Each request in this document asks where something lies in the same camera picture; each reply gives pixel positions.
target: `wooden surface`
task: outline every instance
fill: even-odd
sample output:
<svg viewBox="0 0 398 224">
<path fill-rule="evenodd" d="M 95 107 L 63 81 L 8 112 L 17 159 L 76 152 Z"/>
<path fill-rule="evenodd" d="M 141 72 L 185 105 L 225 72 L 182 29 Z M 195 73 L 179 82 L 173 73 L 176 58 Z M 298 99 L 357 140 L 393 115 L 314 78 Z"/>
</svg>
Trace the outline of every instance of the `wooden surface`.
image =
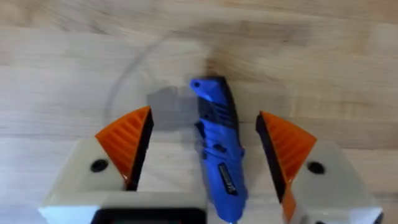
<svg viewBox="0 0 398 224">
<path fill-rule="evenodd" d="M 0 223 L 35 207 L 72 148 L 150 104 L 139 190 L 201 184 L 187 83 L 229 80 L 250 191 L 240 223 L 282 223 L 259 110 L 336 141 L 398 220 L 398 1 L 0 0 Z M 211 223 L 220 223 L 211 211 Z"/>
</svg>

